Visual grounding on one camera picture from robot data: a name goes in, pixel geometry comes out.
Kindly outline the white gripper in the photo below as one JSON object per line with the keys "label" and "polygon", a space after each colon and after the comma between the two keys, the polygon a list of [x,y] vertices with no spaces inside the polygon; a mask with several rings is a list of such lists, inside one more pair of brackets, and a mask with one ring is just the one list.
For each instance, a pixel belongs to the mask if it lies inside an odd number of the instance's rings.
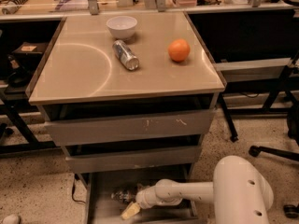
{"label": "white gripper", "polygon": [[150,209],[157,204],[157,196],[154,186],[142,187],[138,190],[135,201],[128,204],[128,206],[121,213],[121,218],[126,220],[139,213],[140,207],[142,209]]}

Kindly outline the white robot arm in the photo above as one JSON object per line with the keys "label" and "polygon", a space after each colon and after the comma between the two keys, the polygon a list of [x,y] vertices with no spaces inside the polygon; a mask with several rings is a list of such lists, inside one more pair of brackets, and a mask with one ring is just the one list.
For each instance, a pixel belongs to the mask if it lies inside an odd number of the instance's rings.
{"label": "white robot arm", "polygon": [[161,179],[143,188],[121,213],[121,218],[129,219],[154,206],[174,206],[182,200],[212,203],[217,224],[269,224],[267,211],[274,202],[274,193],[249,161],[227,156],[217,163],[211,182]]}

